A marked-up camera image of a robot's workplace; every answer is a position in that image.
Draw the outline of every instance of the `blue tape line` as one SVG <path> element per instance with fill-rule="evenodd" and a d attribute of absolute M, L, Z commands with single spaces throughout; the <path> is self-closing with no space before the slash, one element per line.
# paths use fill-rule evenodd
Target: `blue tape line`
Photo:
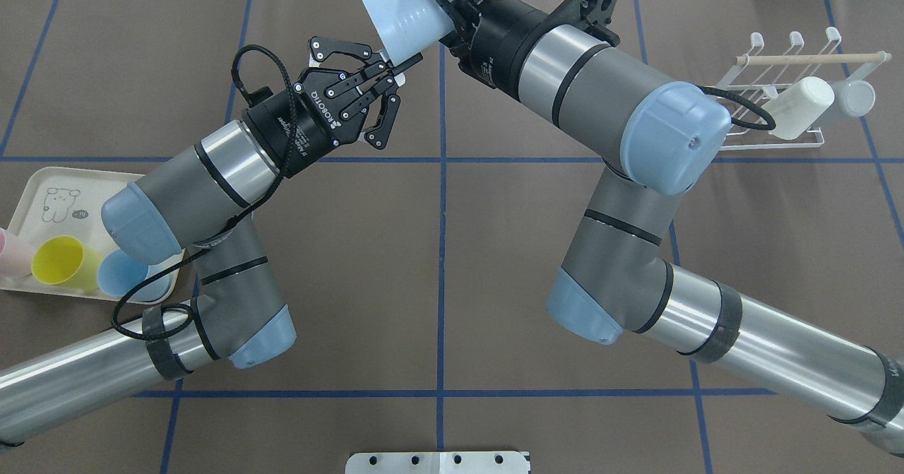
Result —
<path fill-rule="evenodd" d="M 317 162 L 327 164 L 439 164 L 439 158 L 400 158 L 400 156 L 324 156 Z"/>
<path fill-rule="evenodd" d="M 172 156 L 0 156 L 0 162 L 167 162 Z M 319 162 L 327 164 L 439 164 L 440 158 L 417 156 L 326 156 Z M 601 164 L 602 158 L 504 158 L 503 156 L 474 156 L 473 158 L 446 158 L 446 164 Z M 871 158 L 716 158 L 714 164 L 872 164 Z M 904 164 L 904 158 L 879 158 L 882 165 Z"/>
<path fill-rule="evenodd" d="M 829 18 L 829 23 L 834 26 L 835 17 L 832 13 L 832 1 L 823 0 L 823 3 L 826 5 L 826 15 Z M 838 45 L 838 53 L 845 53 L 845 50 L 840 45 Z M 845 77 L 850 77 L 850 71 L 847 64 L 842 64 L 842 68 L 845 69 Z M 876 150 L 876 144 L 872 138 L 872 133 L 869 132 L 869 124 L 866 122 L 866 117 L 861 117 L 860 124 L 863 128 L 863 136 L 866 138 L 866 145 L 869 146 L 869 154 L 872 156 L 872 162 L 876 165 L 876 174 L 879 175 L 879 183 L 882 186 L 882 193 L 885 195 L 885 203 L 888 204 L 888 212 L 891 214 L 892 223 L 894 223 L 895 230 L 897 230 L 898 233 L 898 242 L 900 242 L 901 248 L 904 248 L 904 229 L 901 228 L 898 208 L 895 207 L 894 197 L 891 196 L 891 188 L 888 187 L 885 171 L 882 170 L 882 161 L 879 159 L 879 152 Z"/>
<path fill-rule="evenodd" d="M 675 233 L 675 222 L 669 223 L 669 240 L 672 242 L 672 262 L 676 266 L 681 265 L 681 252 L 678 251 L 678 235 Z"/>
<path fill-rule="evenodd" d="M 601 164 L 602 158 L 447 158 L 450 164 Z"/>
<path fill-rule="evenodd" d="M 871 164 L 871 158 L 731 158 L 719 156 L 715 164 Z"/>
<path fill-rule="evenodd" d="M 700 426 L 700 443 L 703 447 L 703 464 L 706 474 L 713 474 L 713 458 L 710 457 L 710 436 L 706 431 L 706 415 L 703 412 L 703 393 L 700 390 L 700 377 L 697 375 L 697 364 L 692 359 L 691 380 L 694 381 L 694 403 L 697 407 L 697 425 Z"/>
<path fill-rule="evenodd" d="M 640 55 L 643 64 L 649 64 L 646 59 L 646 38 L 643 36 L 643 21 L 640 11 L 640 1 L 634 0 L 634 11 L 637 19 L 637 34 L 640 40 Z M 678 236 L 675 233 L 674 220 L 669 223 L 669 239 L 672 240 L 672 258 L 676 266 L 681 266 L 681 252 L 678 251 Z M 700 380 L 697 377 L 697 365 L 691 363 L 691 380 L 694 382 L 694 403 L 697 407 L 697 423 L 700 427 L 700 443 L 703 449 L 703 464 L 706 466 L 706 474 L 713 474 L 713 461 L 710 458 L 710 441 L 706 433 L 706 416 L 703 413 L 703 396 L 701 396 Z"/>
<path fill-rule="evenodd" d="M 248 19 L 251 17 L 251 2 L 253 0 L 245 1 L 245 18 L 242 19 L 242 32 L 239 34 L 239 48 L 245 46 L 245 35 L 248 34 Z M 242 63 L 239 63 L 239 69 L 242 68 Z M 235 105 L 235 84 L 230 84 L 229 86 L 229 100 L 226 102 L 226 117 L 223 119 L 223 124 L 226 124 L 232 121 L 232 107 Z"/>
<path fill-rule="evenodd" d="M 349 390 L 349 391 L 329 391 L 329 390 L 189 390 L 182 391 L 180 398 L 278 398 L 278 399 L 348 399 L 348 398 L 435 398 L 436 391 L 432 389 L 422 390 L 405 390 L 405 389 L 387 389 L 387 390 Z"/>
<path fill-rule="evenodd" d="M 442 396 L 436 397 L 436 450 L 446 450 L 446 430 L 443 424 L 446 400 Z"/>
<path fill-rule="evenodd" d="M 6 133 L 3 135 L 3 141 L 0 142 L 0 156 L 6 152 L 6 146 L 9 144 L 10 137 L 13 135 L 13 126 L 16 125 L 16 117 L 19 115 L 19 108 L 22 107 L 22 101 L 25 99 L 25 91 L 28 90 L 28 84 L 32 81 L 32 73 L 35 72 L 35 65 L 38 63 L 38 56 L 41 55 L 41 49 L 44 46 L 44 41 L 47 39 L 47 33 L 49 32 L 49 29 L 51 29 L 51 22 L 54 21 L 57 4 L 59 4 L 59 0 L 54 0 L 54 3 L 51 4 L 51 11 L 48 11 L 47 20 L 44 21 L 41 37 L 38 39 L 35 53 L 32 54 L 32 61 L 28 63 L 28 71 L 25 72 L 22 88 L 19 88 L 16 104 L 13 106 L 13 112 L 10 113 L 9 123 L 6 125 Z"/>
<path fill-rule="evenodd" d="M 2 156 L 0 162 L 165 162 L 171 156 Z"/>
<path fill-rule="evenodd" d="M 172 398 L 175 395 L 174 391 L 141 391 L 141 393 L 134 394 L 132 398 Z"/>
<path fill-rule="evenodd" d="M 674 389 L 386 389 L 386 390 L 183 390 L 179 399 L 316 399 L 352 398 L 633 398 L 696 396 L 775 396 L 761 387 Z M 142 391 L 133 398 L 172 398 L 175 391 Z"/>
<path fill-rule="evenodd" d="M 446 387 L 446 52 L 439 50 L 439 278 L 436 285 L 436 450 L 443 451 Z"/>
<path fill-rule="evenodd" d="M 646 61 L 646 38 L 643 37 L 643 20 L 640 16 L 640 0 L 634 0 L 634 18 L 637 19 L 637 39 L 640 42 L 640 59 L 643 64 L 650 64 Z"/>
<path fill-rule="evenodd" d="M 694 396 L 692 389 L 450 389 L 447 398 L 614 398 Z"/>
<path fill-rule="evenodd" d="M 175 382 L 174 395 L 172 396 L 172 407 L 170 408 L 170 420 L 167 426 L 167 441 L 164 442 L 164 456 L 160 461 L 160 474 L 167 474 L 169 470 L 169 458 L 172 453 L 172 438 L 175 436 L 175 422 L 179 418 L 179 394 L 182 392 L 182 379 Z"/>

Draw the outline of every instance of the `white tray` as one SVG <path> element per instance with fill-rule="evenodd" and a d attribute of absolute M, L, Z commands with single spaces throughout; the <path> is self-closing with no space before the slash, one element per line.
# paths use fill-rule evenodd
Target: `white tray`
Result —
<path fill-rule="evenodd" d="M 72 236 L 100 253 L 101 257 L 106 257 L 119 247 L 104 229 L 104 224 L 100 220 L 100 206 L 125 188 L 127 182 L 136 181 L 139 177 L 141 174 L 58 166 L 42 168 L 28 179 L 28 184 L 25 185 L 25 191 L 22 193 L 22 198 L 19 199 L 16 212 L 13 213 L 13 219 L 10 220 L 7 230 L 32 243 L 35 248 L 56 236 Z M 181 254 L 174 255 L 168 258 L 165 264 L 172 265 L 181 261 L 182 257 Z M 178 271 L 172 278 L 164 297 L 153 303 L 129 302 L 156 304 L 165 300 L 172 294 L 177 276 Z M 93 300 L 118 300 L 116 297 L 107 296 L 99 288 L 78 290 L 78 288 L 45 285 L 35 280 L 32 275 L 24 278 L 0 277 L 0 288 L 39 294 L 89 297 Z"/>

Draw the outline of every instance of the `black cable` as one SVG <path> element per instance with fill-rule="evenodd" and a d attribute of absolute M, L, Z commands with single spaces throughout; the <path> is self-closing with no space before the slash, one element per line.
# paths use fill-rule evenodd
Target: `black cable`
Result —
<path fill-rule="evenodd" d="M 766 112 L 762 107 L 754 103 L 753 101 L 748 100 L 748 98 L 742 97 L 742 95 L 735 94 L 730 91 L 720 90 L 719 88 L 709 88 L 706 85 L 698 85 L 703 94 L 714 95 L 714 97 L 723 97 L 726 100 L 733 101 L 738 105 L 745 107 L 750 112 L 757 114 L 760 119 L 766 121 L 765 124 L 762 123 L 749 123 L 747 121 L 742 121 L 740 119 L 735 119 L 732 117 L 732 124 L 735 126 L 740 126 L 743 129 L 758 129 L 758 130 L 772 130 L 775 129 L 775 120 L 772 116 Z"/>
<path fill-rule="evenodd" d="M 277 65 L 277 68 L 280 69 L 280 75 L 282 76 L 282 79 L 283 79 L 283 85 L 285 85 L 285 89 L 288 91 L 288 94 L 290 94 L 290 101 L 288 102 L 288 112 L 290 113 L 290 124 L 288 124 L 288 126 L 291 126 L 292 129 L 294 129 L 294 133 L 290 132 L 290 130 L 288 128 L 285 130 L 285 135 L 287 135 L 287 137 L 290 139 L 290 143 L 288 143 L 287 147 L 285 148 L 285 152 L 283 153 L 283 164 L 280 166 L 280 171 L 278 171 L 273 182 L 271 182 L 271 184 L 267 188 L 267 191 L 263 194 L 263 196 L 261 198 L 258 199 L 258 201 L 255 201 L 255 203 L 253 203 L 251 206 L 249 206 L 248 209 L 242 211 L 241 213 L 239 213 L 236 216 L 233 216 L 232 218 L 227 220 L 226 226 L 224 226 L 223 229 L 221 229 L 220 232 L 217 233 L 216 236 L 213 236 L 213 238 L 226 235 L 230 230 L 235 228 L 235 226 L 239 222 L 244 220 L 246 216 L 253 213 L 253 211 L 257 210 L 258 207 L 261 207 L 266 201 L 268 201 L 273 196 L 275 191 L 277 191 L 277 188 L 280 187 L 280 184 L 282 184 L 282 181 L 285 178 L 285 174 L 287 174 L 288 169 L 290 168 L 292 156 L 295 154 L 295 148 L 297 145 L 298 113 L 297 113 L 296 101 L 300 101 L 300 98 L 298 97 L 298 93 L 296 92 L 296 90 L 294 90 L 294 88 L 292 88 L 292 81 L 291 81 L 290 77 L 288 77 L 288 72 L 285 71 L 285 66 L 283 66 L 283 63 L 280 61 L 280 58 L 278 58 L 269 49 L 266 49 L 262 46 L 245 45 L 244 47 L 239 49 L 238 52 L 236 52 L 235 57 L 232 59 L 232 70 L 230 71 L 230 73 L 232 73 L 232 84 L 235 85 L 235 87 L 239 91 L 239 93 L 242 94 L 242 97 L 245 98 L 245 101 L 247 101 L 249 103 L 249 106 L 251 106 L 251 96 L 248 94 L 248 90 L 245 90 L 245 84 L 242 83 L 242 79 L 239 77 L 239 61 L 240 61 L 240 59 L 242 59 L 242 56 L 248 52 L 260 52 L 260 53 L 264 54 L 271 61 L 273 61 L 273 63 L 275 65 Z M 113 326 L 113 329 L 115 329 L 117 333 L 120 333 L 120 335 L 128 336 L 129 338 L 135 338 L 136 340 L 151 342 L 151 341 L 155 341 L 155 340 L 162 340 L 164 338 L 170 338 L 170 336 L 176 335 L 178 332 L 183 331 L 186 327 L 191 325 L 191 322 L 193 322 L 193 320 L 196 319 L 196 317 L 194 316 L 194 312 L 191 310 L 191 307 L 188 307 L 187 304 L 182 304 L 182 303 L 161 304 L 161 306 L 160 306 L 161 312 L 165 312 L 167 310 L 181 310 L 185 313 L 185 315 L 187 315 L 187 317 L 183 321 L 183 323 L 181 323 L 180 325 L 175 326 L 173 329 L 170 329 L 168 331 L 165 331 L 162 333 L 156 333 L 156 335 L 145 335 L 144 333 L 136 333 L 129 329 L 126 329 L 126 327 L 123 326 L 122 322 L 120 322 L 120 320 L 119 320 L 119 313 L 123 309 L 123 307 L 126 306 L 126 303 L 129 302 L 129 298 L 132 298 L 132 296 L 135 295 L 136 292 L 138 292 L 139 290 L 142 290 L 142 288 L 148 286 L 149 284 L 155 282 L 156 280 L 160 280 L 162 277 L 165 277 L 165 275 L 171 273 L 172 271 L 177 271 L 177 269 L 184 267 L 184 266 L 190 264 L 191 262 L 197 261 L 197 259 L 210 253 L 210 250 L 211 250 L 210 248 L 199 249 L 199 251 L 195 252 L 193 255 L 190 255 L 190 257 L 188 257 L 187 259 L 184 259 L 183 261 L 179 261 L 177 264 L 171 265 L 170 267 L 164 269 L 163 271 L 160 271 L 160 272 L 156 273 L 155 275 L 152 275 L 152 277 L 146 278 L 146 280 L 142 281 L 141 283 L 139 283 L 135 287 L 133 287 L 132 290 L 129 290 L 128 292 L 126 292 L 125 296 L 120 297 L 119 301 L 117 301 L 117 303 L 116 303 L 116 306 L 113 308 L 113 314 L 110 317 L 110 325 Z"/>

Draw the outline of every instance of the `robotiq logo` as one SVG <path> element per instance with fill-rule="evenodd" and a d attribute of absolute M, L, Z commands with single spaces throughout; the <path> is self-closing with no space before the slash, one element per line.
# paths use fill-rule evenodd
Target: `robotiq logo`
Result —
<path fill-rule="evenodd" d="M 323 117 L 330 123 L 330 129 L 337 129 L 337 127 L 342 126 L 342 123 L 335 120 L 333 118 L 333 114 L 330 113 L 329 109 L 326 108 L 326 104 L 323 103 L 323 100 L 320 100 L 320 95 L 317 94 L 317 91 L 313 91 L 311 93 L 311 100 L 314 101 L 314 104 L 317 108 L 320 108 L 320 111 L 323 113 Z"/>

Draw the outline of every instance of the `bear drawing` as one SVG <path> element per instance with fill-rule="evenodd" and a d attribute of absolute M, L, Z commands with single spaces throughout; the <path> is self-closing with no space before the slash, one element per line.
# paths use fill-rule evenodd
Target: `bear drawing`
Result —
<path fill-rule="evenodd" d="M 75 198 L 80 194 L 79 190 L 47 188 L 47 196 L 44 198 L 44 213 L 41 219 L 46 223 L 62 223 L 69 216 L 69 210 L 75 203 Z"/>

